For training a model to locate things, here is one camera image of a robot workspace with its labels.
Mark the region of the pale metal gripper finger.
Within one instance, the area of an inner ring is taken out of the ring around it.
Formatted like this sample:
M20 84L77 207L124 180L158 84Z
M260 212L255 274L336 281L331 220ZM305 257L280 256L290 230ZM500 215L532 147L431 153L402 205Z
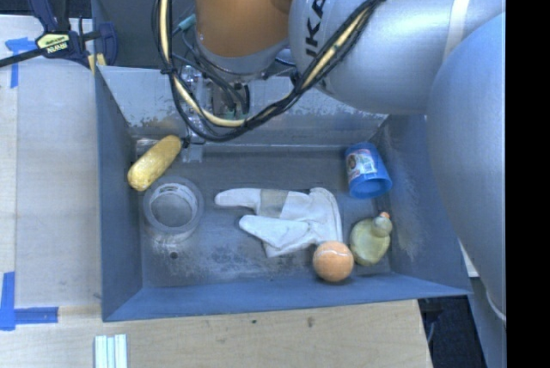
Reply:
M204 140L198 136L188 136L182 139L181 161L184 163L200 163L203 159Z

